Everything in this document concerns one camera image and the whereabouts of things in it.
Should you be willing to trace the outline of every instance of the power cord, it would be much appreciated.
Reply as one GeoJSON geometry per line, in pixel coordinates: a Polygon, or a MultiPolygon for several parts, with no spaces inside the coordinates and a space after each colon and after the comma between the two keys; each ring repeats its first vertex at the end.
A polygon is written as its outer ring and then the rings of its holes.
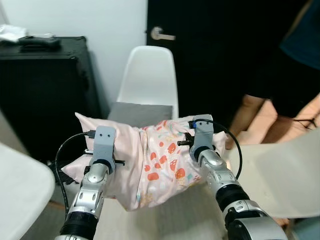
{"type": "Polygon", "coordinates": [[[209,119],[196,119],[193,121],[193,123],[195,124],[196,122],[208,122],[208,123],[212,123],[216,126],[218,126],[219,128],[223,129],[227,134],[229,134],[232,139],[234,140],[235,142],[235,145],[238,149],[238,152],[239,152],[239,169],[238,169],[238,172],[235,176],[236,179],[238,179],[240,177],[240,174],[241,174],[241,170],[242,170],[242,152],[241,152],[241,148],[240,148],[240,145],[239,145],[239,142],[237,141],[236,137],[223,125],[221,125],[220,123],[217,123],[215,121],[212,121],[212,120],[209,120],[209,119]]]}
{"type": "Polygon", "coordinates": [[[67,140],[64,141],[64,143],[61,144],[61,146],[59,147],[59,149],[58,149],[58,151],[57,151],[57,153],[55,155],[55,159],[54,159],[55,173],[56,173],[57,178],[58,178],[58,183],[59,183],[59,185],[61,187],[63,201],[64,201],[64,207],[65,207],[64,220],[66,220],[67,216],[68,216],[69,203],[68,203],[68,197],[67,197],[66,189],[65,189],[64,183],[61,180],[61,176],[60,176],[60,173],[59,173],[59,170],[58,170],[58,168],[59,168],[58,167],[58,159],[59,159],[60,153],[61,153],[62,149],[64,148],[64,146],[67,143],[69,143],[71,140],[76,139],[77,137],[80,137],[80,136],[89,136],[89,138],[93,139],[95,137],[95,133],[96,133],[95,130],[90,130],[90,131],[81,132],[81,133],[78,133],[76,135],[73,135],[73,136],[69,137],[67,140]]]}

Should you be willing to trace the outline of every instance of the blue shirt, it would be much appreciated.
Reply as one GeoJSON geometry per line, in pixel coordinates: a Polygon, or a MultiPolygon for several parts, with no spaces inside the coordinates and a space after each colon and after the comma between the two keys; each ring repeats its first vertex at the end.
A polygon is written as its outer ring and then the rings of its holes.
{"type": "Polygon", "coordinates": [[[320,70],[320,0],[313,0],[280,48],[297,62],[320,70]]]}

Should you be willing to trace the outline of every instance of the white plastic chair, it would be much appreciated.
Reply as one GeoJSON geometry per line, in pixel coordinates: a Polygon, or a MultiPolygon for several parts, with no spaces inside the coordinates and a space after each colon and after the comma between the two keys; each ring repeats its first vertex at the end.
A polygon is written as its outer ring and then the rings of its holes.
{"type": "Polygon", "coordinates": [[[158,46],[135,47],[129,56],[117,102],[172,106],[179,117],[174,58],[158,46]]]}
{"type": "MultiPolygon", "coordinates": [[[[249,197],[276,218],[320,215],[320,128],[288,142],[243,145],[239,182],[249,197]]],[[[236,148],[229,155],[238,171],[236,148]]]]}

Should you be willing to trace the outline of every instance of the black storage case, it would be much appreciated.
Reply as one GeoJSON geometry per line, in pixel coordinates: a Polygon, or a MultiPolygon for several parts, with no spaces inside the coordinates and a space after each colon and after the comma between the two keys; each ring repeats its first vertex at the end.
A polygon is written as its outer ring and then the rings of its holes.
{"type": "MultiPolygon", "coordinates": [[[[0,109],[30,155],[42,162],[53,161],[60,145],[82,132],[75,112],[101,118],[86,38],[59,39],[56,50],[0,42],[0,109]]],[[[80,137],[66,146],[61,160],[73,161],[85,147],[80,137]]]]}

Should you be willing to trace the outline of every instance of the black door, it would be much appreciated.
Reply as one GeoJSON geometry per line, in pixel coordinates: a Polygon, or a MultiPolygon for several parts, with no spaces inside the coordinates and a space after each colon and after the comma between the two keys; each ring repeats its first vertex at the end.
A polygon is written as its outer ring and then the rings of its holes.
{"type": "Polygon", "coordinates": [[[209,113],[228,126],[255,69],[278,46],[304,2],[149,0],[147,45],[173,53],[179,116],[209,113]],[[153,39],[154,27],[174,40],[153,39]]]}

